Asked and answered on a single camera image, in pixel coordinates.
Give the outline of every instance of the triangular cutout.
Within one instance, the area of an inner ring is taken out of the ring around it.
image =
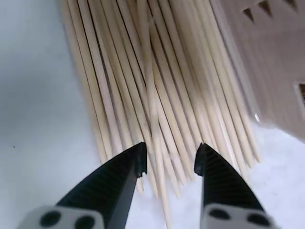
[[[284,0],[291,8],[297,12],[297,4],[295,0]]]
[[[261,1],[260,3],[258,3],[258,6],[265,11],[269,17],[272,17],[272,13],[271,13],[271,9],[270,9],[270,5],[269,2],[267,0]]]
[[[254,23],[254,18],[253,18],[250,8],[244,9],[243,13]]]

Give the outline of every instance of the textured grip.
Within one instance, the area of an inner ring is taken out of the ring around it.
[[[145,143],[117,155],[72,189],[58,206],[96,210],[105,228],[123,229],[138,177],[147,173]]]
[[[263,211],[241,176],[207,144],[201,144],[197,150],[194,171],[203,177],[203,208],[208,204],[219,203]]]

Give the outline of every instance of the wooden skewer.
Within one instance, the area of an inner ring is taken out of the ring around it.
[[[167,56],[169,66],[172,71],[172,76],[175,79],[175,82],[177,85],[177,91],[180,94],[181,102],[182,102],[182,105],[184,108],[186,118],[190,124],[190,128],[191,128],[191,131],[194,136],[195,144],[197,146],[199,146],[203,139],[201,137],[201,134],[200,134],[200,131],[198,128],[198,124],[197,124],[198,119],[196,119],[196,117],[194,115],[193,107],[191,105],[191,101],[190,101],[188,92],[186,90],[185,83],[183,81],[182,73],[180,71],[180,66],[177,62],[176,55],[173,50],[173,46],[172,46],[170,37],[167,33],[167,29],[166,29],[166,26],[165,26],[165,23],[164,23],[162,14],[161,14],[161,10],[160,10],[157,2],[151,1],[151,0],[149,2],[150,2],[151,9],[152,9],[152,12],[149,11],[150,16],[151,16],[151,21],[155,21],[155,23],[157,25],[157,29],[158,29],[158,32],[160,35],[160,40],[163,43],[164,52]]]
[[[102,140],[102,135],[99,129],[99,123],[96,116],[96,110],[93,104],[93,97],[90,92],[89,84],[87,81],[87,75],[81,58],[81,52],[79,49],[76,33],[74,30],[74,25],[72,22],[68,2],[67,0],[60,0],[60,4],[61,4],[62,19],[64,22],[66,35],[70,45],[72,57],[76,63],[75,67],[77,68],[78,74],[80,75],[82,89],[84,92],[86,104],[89,109],[89,116],[92,124],[93,135],[95,137],[97,148],[100,154],[101,163],[103,164],[107,161],[106,152],[104,149],[104,143]]]
[[[114,109],[112,106],[111,96],[110,96],[105,72],[103,69],[101,56],[99,53],[99,47],[95,39],[95,32],[91,21],[89,6],[87,1],[83,1],[83,0],[79,0],[78,4],[81,10],[82,21],[85,27],[96,76],[99,81],[99,87],[101,89],[100,92],[105,106],[107,120],[109,122],[109,126],[111,126],[110,133],[112,135],[112,141],[114,143],[113,145],[116,153],[120,153],[122,152],[121,137],[120,137],[118,125],[115,120]]]
[[[216,98],[218,100],[221,112],[223,114],[224,123],[225,123],[227,131],[229,133],[229,138],[231,140],[231,143],[232,143],[232,146],[234,149],[234,151],[230,152],[230,156],[231,156],[231,158],[236,158],[237,164],[241,170],[241,173],[246,178],[247,170],[246,170],[246,166],[245,166],[245,162],[244,162],[243,153],[241,151],[241,147],[240,147],[239,140],[238,140],[238,137],[236,134],[235,126],[233,124],[231,113],[228,108],[227,100],[224,96],[223,88],[222,88],[220,80],[219,80],[219,74],[218,74],[218,72],[215,68],[215,64],[213,62],[213,58],[212,58],[212,54],[209,49],[207,38],[206,38],[205,34],[203,33],[203,26],[201,25],[201,22],[199,20],[199,16],[198,16],[198,13],[196,12],[196,7],[194,6],[194,4],[189,4],[188,6],[190,7],[189,11],[192,12],[194,15],[194,21],[195,21],[195,24],[197,25],[197,28],[200,28],[200,27],[202,28],[201,30],[197,29],[197,31],[199,32],[200,41],[201,41],[201,44],[203,47],[202,51],[203,51],[203,54],[205,55],[205,58],[206,58],[205,60],[208,63],[208,68],[211,73],[208,76],[208,80],[210,80],[212,82],[213,87],[215,88]],[[232,115],[235,115],[235,117],[236,116],[239,117],[238,109],[236,106],[234,107],[234,103],[232,103],[232,107],[234,108],[232,111],[237,112],[236,114],[232,114]],[[249,166],[252,166],[253,157],[252,157],[251,152],[247,151],[247,152],[244,152],[244,154],[245,154],[245,158],[248,159],[247,162],[248,162]]]
[[[112,158],[112,146],[109,135],[109,130],[106,125],[107,119],[104,113],[104,108],[102,107],[102,100],[100,97],[100,90],[98,83],[96,81],[96,75],[94,71],[94,67],[91,60],[91,55],[89,51],[89,47],[87,44],[86,34],[84,28],[82,26],[81,14],[77,5],[77,2],[74,0],[68,0],[69,8],[71,9],[71,17],[75,28],[76,37],[79,44],[79,49],[81,51],[83,65],[86,71],[88,84],[90,88],[90,92],[92,94],[93,104],[96,112],[96,116],[98,119],[98,124],[101,130],[102,139],[104,142],[104,147],[107,155],[107,159]]]
[[[109,80],[109,84],[110,84],[110,87],[111,87],[111,90],[112,90],[112,97],[114,99],[115,108],[117,110],[118,119],[119,119],[119,122],[120,122],[120,125],[121,125],[121,130],[122,130],[121,132],[122,132],[123,140],[125,142],[125,148],[130,148],[130,147],[132,147],[133,143],[132,143],[132,138],[131,138],[131,134],[130,134],[130,131],[129,131],[127,119],[126,119],[126,116],[125,116],[123,103],[122,103],[122,100],[121,100],[121,97],[120,97],[120,93],[119,93],[115,78],[113,76],[111,64],[110,64],[110,61],[108,59],[108,55],[107,55],[107,52],[106,52],[106,49],[105,49],[105,45],[102,41],[100,28],[99,28],[98,24],[96,23],[96,21],[98,19],[97,19],[97,14],[96,14],[95,8],[92,5],[92,1],[89,1],[89,7],[91,9],[91,13],[92,13],[92,17],[93,17],[93,23],[95,24],[95,29],[97,31],[97,37],[98,37],[100,49],[101,49],[101,52],[102,52],[103,60],[104,60],[104,63],[105,63],[107,74],[108,74],[108,80]],[[142,177],[140,177],[137,180],[137,189],[140,193],[143,193]]]
[[[149,24],[147,11],[148,8],[146,6],[146,0],[137,0],[137,8],[138,8],[138,19],[139,19],[139,27],[140,27],[140,40],[142,44],[142,53],[144,57],[144,67],[145,67],[145,79],[147,85],[148,92],[148,105],[149,105],[149,113],[150,113],[150,122],[151,122],[151,132],[152,132],[152,142],[154,146],[155,160],[157,164],[158,171],[158,181],[161,199],[163,202],[163,211],[165,216],[165,222],[167,228],[171,228],[170,223],[170,214],[169,214],[169,204],[168,197],[166,193],[166,184],[165,184],[165,173],[163,166],[163,158],[162,152],[165,152],[166,148],[161,147],[160,140],[160,127],[159,127],[159,119],[158,112],[156,106],[156,97],[157,93],[154,87],[154,78],[153,78],[153,67],[152,67],[152,50],[151,50],[151,42],[149,36]]]
[[[202,77],[202,74],[207,75],[209,72],[202,66],[204,61],[202,55],[198,51],[198,48],[201,47],[201,42],[192,36],[194,28],[192,28],[188,23],[188,18],[186,17],[187,13],[184,12],[183,1],[177,2],[172,0],[170,3],[171,8],[173,9],[174,17],[176,19],[176,24],[180,26],[180,32],[183,33],[180,34],[180,36],[184,37],[184,44],[188,49],[188,53],[191,53],[189,57],[195,70],[195,76],[197,77],[201,92],[203,93],[203,99],[205,100],[205,104],[207,106],[208,115],[212,123],[212,128],[219,151],[224,156],[224,158],[232,164],[232,160],[228,152],[229,145],[224,137],[226,129],[218,102],[216,100],[216,96],[214,94],[215,92],[208,85],[206,79]]]
[[[128,6],[126,5],[125,1],[118,0],[118,3],[119,3],[119,7],[121,10],[122,16],[124,18],[126,28],[129,32],[128,34],[130,36],[132,46],[135,47],[136,49],[139,49],[140,42],[139,42],[139,38],[137,37],[137,30],[132,22],[132,17],[130,15],[130,13],[128,12]],[[188,155],[186,154],[187,150],[184,145],[184,140],[182,138],[182,135],[181,135],[181,132],[177,125],[175,116],[173,114],[173,110],[171,108],[172,106],[169,102],[165,87],[164,87],[162,79],[161,79],[161,74],[160,74],[160,72],[159,72],[159,74],[156,74],[159,71],[157,64],[156,64],[156,60],[153,59],[153,61],[154,61],[153,62],[153,69],[154,69],[153,72],[154,72],[155,77],[158,77],[156,80],[157,91],[158,91],[159,97],[161,99],[163,109],[166,114],[166,118],[167,118],[170,128],[172,130],[172,134],[175,139],[175,143],[177,145],[184,169],[188,173],[191,180],[193,180],[194,179],[193,178],[193,169],[192,169],[190,160],[188,158]],[[175,158],[177,158],[175,152],[176,152],[175,150],[172,150],[171,155],[173,155]]]
[[[206,119],[205,119],[206,120],[206,129],[209,132],[210,137],[211,137],[211,141],[212,141],[211,146],[214,148],[214,150],[219,152],[218,146],[217,146],[217,141],[216,141],[216,138],[214,136],[214,133],[213,133],[213,130],[212,130],[212,125],[211,125],[211,122],[210,122],[210,118],[209,118],[209,115],[208,115],[208,112],[207,112],[207,106],[206,106],[205,101],[203,99],[203,94],[200,91],[200,86],[199,86],[199,83],[198,83],[198,79],[196,77],[196,74],[194,73],[195,71],[193,69],[193,66],[190,65],[189,68],[190,68],[190,71],[191,71],[191,74],[192,74],[191,77],[192,77],[193,82],[194,82],[194,89],[196,90],[196,92],[198,94],[198,97],[200,98],[200,103],[198,104],[198,106],[199,106],[199,108],[202,112],[202,116],[206,117]]]
[[[191,130],[188,126],[187,119],[185,117],[178,92],[176,90],[175,84],[173,82],[173,79],[171,77],[171,72],[169,69],[169,66],[167,64],[166,57],[164,55],[164,51],[158,36],[158,32],[156,30],[156,27],[154,25],[151,25],[151,38],[152,38],[152,45],[156,54],[156,59],[159,62],[160,65],[160,71],[163,75],[164,84],[166,85],[167,89],[170,90],[170,93],[168,93],[172,108],[174,110],[175,116],[178,120],[178,123],[181,127],[182,136],[184,137],[184,142],[188,147],[188,152],[190,155],[194,156],[196,153],[196,147],[194,144],[194,140],[192,137]]]
[[[244,155],[246,156],[246,161],[248,162],[249,166],[253,165],[252,158],[247,157],[249,154],[245,154],[245,152],[251,153],[251,147],[247,138],[247,134],[244,129],[243,122],[241,120],[236,102],[234,93],[231,87],[231,83],[228,78],[227,70],[224,66],[224,63],[222,61],[221,53],[219,50],[219,45],[216,43],[216,37],[215,33],[213,32],[213,28],[211,26],[211,22],[209,20],[207,11],[203,5],[203,1],[196,0],[196,9],[198,10],[198,15],[201,16],[201,22],[203,24],[203,29],[205,30],[205,34],[207,37],[208,45],[210,46],[211,54],[213,55],[213,61],[216,65],[218,77],[221,83],[221,86],[223,88],[224,94],[225,94],[225,100],[227,101],[231,117],[234,123],[234,127],[236,129],[237,137],[239,139],[240,145],[243,149]]]
[[[180,87],[180,89],[179,89],[180,94],[182,97],[185,97],[185,98],[188,98],[188,95],[189,95],[190,99],[192,101],[197,123],[196,123],[196,121],[190,121],[190,123],[193,125],[198,124],[200,132],[203,136],[203,140],[206,143],[208,143],[209,145],[213,146],[213,143],[212,143],[212,140],[210,137],[210,133],[207,130],[207,124],[206,124],[207,121],[205,120],[205,117],[207,117],[206,108],[204,108],[203,110],[201,109],[202,108],[200,106],[200,102],[202,102],[201,97],[200,96],[198,97],[197,91],[194,90],[195,86],[194,86],[194,83],[192,80],[191,72],[188,67],[185,55],[183,53],[183,48],[180,43],[178,32],[176,30],[175,24],[173,24],[173,18],[171,17],[171,12],[169,9],[168,2],[161,1],[161,4],[164,5],[164,8],[166,10],[166,12],[164,13],[164,17],[170,23],[170,26],[168,26],[168,30],[169,30],[168,32],[171,35],[171,40],[167,34],[165,22],[162,19],[161,9],[158,5],[157,0],[149,0],[149,3],[151,5],[153,18],[156,22],[158,31],[159,31],[162,41],[163,41],[163,46],[165,47],[166,54],[168,56],[168,59],[170,60],[173,75],[175,76],[178,87]],[[191,110],[188,106],[191,106],[191,103],[189,102],[189,100],[184,101],[185,109]],[[192,131],[193,131],[193,134],[195,135],[195,139],[197,139],[196,144],[199,145],[200,142],[198,142],[198,140],[201,141],[201,138],[199,137],[200,134],[197,133],[196,128],[194,126],[192,126]]]
[[[100,47],[102,49],[103,52],[103,56],[109,56],[109,58],[111,59],[111,65],[113,66],[113,71],[114,74],[110,76],[109,80],[113,81],[114,78],[117,80],[120,92],[122,94],[122,100],[125,106],[125,110],[128,116],[128,119],[130,120],[133,129],[134,129],[134,134],[136,136],[136,139],[134,140],[135,143],[138,142],[142,142],[143,141],[143,136],[139,127],[139,123],[137,121],[137,117],[134,111],[134,107],[130,98],[130,94],[128,92],[127,89],[127,85],[123,76],[123,72],[118,60],[118,56],[116,55],[116,51],[114,49],[114,45],[113,45],[113,41],[110,37],[110,32],[106,31],[106,28],[102,26],[101,22],[106,22],[105,18],[98,18],[99,16],[104,16],[103,14],[103,9],[102,9],[102,5],[99,1],[90,1],[90,5],[92,5],[92,12],[94,12],[94,17],[95,20],[94,22],[96,23],[96,31],[97,31],[97,35],[98,35],[98,39],[99,39],[99,43],[100,43]],[[107,35],[108,37],[106,38],[108,45],[106,46],[105,49],[105,45],[103,43],[103,39],[102,39],[102,35]],[[154,171],[153,171],[153,167],[150,161],[150,157],[147,157],[147,170],[148,170],[148,177],[151,183],[151,186],[154,190],[154,193],[156,195],[156,197],[158,197],[158,190],[157,190],[157,185],[156,185],[156,179],[154,176]]]
[[[194,177],[193,177],[194,172],[192,170],[190,159],[189,159],[189,157],[186,153],[187,152],[186,147],[184,145],[182,135],[179,131],[179,127],[178,127],[178,124],[176,122],[173,110],[171,109],[171,104],[170,104],[168,95],[166,93],[164,84],[162,82],[160,70],[158,69],[158,65],[157,65],[156,60],[153,58],[152,61],[153,61],[153,63],[152,63],[153,73],[154,73],[154,77],[156,78],[155,79],[156,88],[157,88],[157,92],[158,92],[160,100],[161,100],[160,104],[162,103],[164,111],[166,113],[167,120],[168,120],[168,123],[171,127],[172,134],[175,138],[177,148],[179,149],[179,154],[180,154],[182,163],[184,165],[184,169],[185,169],[186,173],[189,175],[190,179],[193,180],[194,179]]]
[[[112,9],[109,8],[109,3],[107,3],[106,1],[103,1],[104,4],[106,4],[106,6],[108,7],[107,10],[109,10],[108,12],[111,12]],[[108,54],[113,53],[113,55],[115,56],[115,60],[114,63],[116,65],[116,67],[114,67],[113,69],[119,69],[119,73],[115,74],[115,76],[118,76],[118,81],[120,82],[119,84],[121,84],[120,87],[120,91],[122,93],[122,97],[127,97],[129,99],[129,101],[127,102],[127,112],[131,112],[132,113],[132,125],[138,125],[138,121],[140,123],[140,127],[142,129],[142,133],[147,145],[147,149],[148,149],[148,153],[151,155],[151,157],[153,158],[153,145],[152,145],[152,137],[148,131],[148,123],[145,117],[145,113],[142,107],[142,103],[140,101],[140,97],[138,94],[138,91],[135,87],[135,82],[133,81],[132,77],[125,77],[125,76],[130,76],[130,68],[128,68],[127,65],[125,65],[125,68],[123,69],[123,65],[122,62],[120,61],[120,57],[119,57],[119,52],[117,52],[117,50],[115,49],[115,41],[112,39],[111,37],[111,30],[109,30],[109,28],[111,26],[107,25],[107,20],[106,20],[106,15],[105,15],[105,11],[103,9],[103,4],[101,5],[101,2],[97,2],[96,6],[99,9],[99,15],[101,16],[101,20],[100,20],[100,26],[103,27],[103,34],[105,36],[107,36],[107,40],[109,42],[108,48],[110,49],[110,51],[108,51]],[[118,39],[116,39],[117,43],[119,43],[119,47],[122,47],[122,44],[119,42]],[[140,128],[136,129],[136,137],[137,139],[143,139],[142,137],[142,133],[140,131]],[[150,178],[151,184],[152,184],[152,188],[155,192],[155,195],[158,196],[158,190],[157,190],[157,185],[156,185],[156,181],[155,181],[155,176],[154,176],[154,167],[151,165],[151,162],[147,162],[148,163],[148,176]]]
[[[152,154],[153,153],[152,136],[151,136],[151,133],[148,128],[149,124],[146,120],[145,111],[143,108],[146,106],[148,107],[146,91],[144,91],[144,90],[142,90],[141,92],[138,91],[137,86],[136,86],[137,84],[136,84],[134,78],[131,77],[133,75],[131,66],[129,65],[129,59],[125,52],[125,47],[123,45],[122,38],[121,38],[120,32],[118,30],[118,26],[116,24],[116,20],[115,20],[110,2],[108,0],[102,0],[102,7],[103,7],[103,12],[104,12],[104,15],[106,18],[105,21],[102,19],[102,23],[105,23],[105,22],[108,23],[108,27],[109,27],[110,34],[113,39],[114,47],[118,54],[122,70],[124,72],[124,78],[126,80],[126,83],[127,83],[128,89],[129,89],[129,93],[131,94],[132,103],[135,107],[135,111],[138,116],[138,121],[140,123],[143,136],[146,140],[147,146],[151,147],[150,153]]]
[[[119,25],[119,29],[120,29],[120,32],[121,32],[121,35],[122,35],[124,46],[125,46],[126,51],[127,51],[128,58],[129,58],[129,60],[136,60],[137,59],[140,62],[142,62],[141,61],[142,56],[136,57],[135,53],[133,53],[132,44],[131,44],[130,40],[128,39],[128,34],[127,34],[126,29],[125,29],[124,22],[121,18],[121,14],[120,14],[120,10],[118,8],[118,5],[114,1],[112,1],[112,2],[114,3],[112,5],[113,10],[114,10],[114,14],[115,14],[116,20],[117,20],[118,25]],[[138,67],[133,68],[133,72],[134,71],[136,71],[136,74],[140,74],[140,69]],[[144,82],[142,82],[142,80],[143,80],[143,78],[141,78],[141,77],[135,78],[135,81],[137,83],[138,88],[144,86]],[[176,147],[175,142],[173,140],[173,135],[170,131],[169,124],[166,120],[166,116],[165,116],[165,113],[164,113],[163,108],[161,106],[160,99],[159,99],[159,97],[156,97],[156,99],[157,99],[157,103],[160,104],[160,105],[157,105],[158,106],[157,111],[158,111],[158,116],[159,116],[160,128],[163,132],[163,136],[161,136],[161,138],[163,138],[163,137],[165,138],[165,140],[167,142],[167,145],[169,147],[169,153],[171,154],[171,158],[173,158],[173,164],[176,167],[176,171],[178,171],[177,173],[179,175],[179,179],[181,180],[181,182],[183,184],[185,184],[186,183],[186,177],[185,177],[183,167],[182,167],[182,164],[181,164],[181,161],[180,161],[180,158],[179,158],[177,147]],[[172,167],[171,164],[165,163],[165,166],[166,166],[166,169],[168,170],[168,172],[170,172],[172,170],[171,169],[171,167]],[[171,180],[171,181],[172,181],[172,183],[175,187],[176,186],[176,184],[175,184],[176,178],[173,177],[173,180]]]
[[[216,36],[217,45],[220,49],[220,54],[222,56],[224,66],[227,69],[228,78],[229,78],[229,81],[231,83],[233,93],[235,95],[236,103],[237,103],[237,106],[238,106],[238,109],[239,109],[239,112],[240,112],[240,115],[241,115],[241,118],[242,118],[242,122],[244,124],[245,131],[246,131],[247,136],[249,138],[250,145],[252,147],[252,151],[254,153],[254,156],[255,156],[256,160],[258,162],[260,162],[261,161],[261,155],[259,154],[259,151],[258,151],[257,140],[254,136],[254,133],[253,133],[253,130],[252,130],[252,127],[251,127],[251,123],[250,123],[250,120],[249,120],[249,116],[247,114],[247,108],[246,108],[246,105],[244,103],[240,87],[238,86],[238,83],[237,83],[237,80],[236,80],[236,74],[235,74],[233,66],[231,64],[231,61],[230,61],[228,52],[226,50],[224,41],[221,37],[220,31],[219,31],[219,28],[218,28],[218,25],[217,25],[217,22],[216,22],[216,18],[214,16],[214,13],[213,13],[213,10],[212,10],[212,6],[211,6],[210,2],[206,1],[206,0],[203,1],[203,4],[204,4],[204,7],[206,7],[206,10],[208,12],[208,16],[210,18],[210,22],[212,24],[212,29],[213,29],[213,31],[215,33],[215,36]]]
[[[174,189],[175,195],[179,198],[181,196],[181,193],[180,193],[179,183],[178,183],[178,180],[177,180],[177,177],[175,174],[175,170],[173,169],[171,159],[168,156],[168,150],[166,148],[166,143],[164,141],[164,138],[162,137],[162,138],[160,138],[160,140],[161,140],[161,152],[162,152],[162,157],[163,157],[162,159],[164,161],[164,164],[171,165],[166,168],[166,171],[173,184],[173,189]]]

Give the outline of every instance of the white surface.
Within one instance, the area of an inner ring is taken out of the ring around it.
[[[0,3],[0,228],[55,204],[99,166],[81,88],[55,0]],[[284,229],[304,228],[305,145],[256,127],[264,162],[250,172],[261,203]],[[170,194],[174,229],[199,228],[201,179]],[[165,228],[160,202],[134,196],[127,228]]]

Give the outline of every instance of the white plastic piece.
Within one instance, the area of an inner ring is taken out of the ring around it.
[[[57,217],[58,220],[56,220],[54,217],[49,217],[49,219],[45,222],[48,222],[49,225],[52,226],[46,227],[42,222],[43,217],[45,217],[46,214],[50,214],[52,212],[59,213],[59,217]],[[90,227],[91,229],[105,228],[103,217],[97,211],[58,206],[43,206],[27,214],[26,218],[21,222],[17,229],[72,229],[77,228],[77,223],[84,223],[86,220],[88,222],[88,219],[92,225],[92,227]]]
[[[223,204],[209,204],[204,209],[201,229],[278,229],[263,211]]]

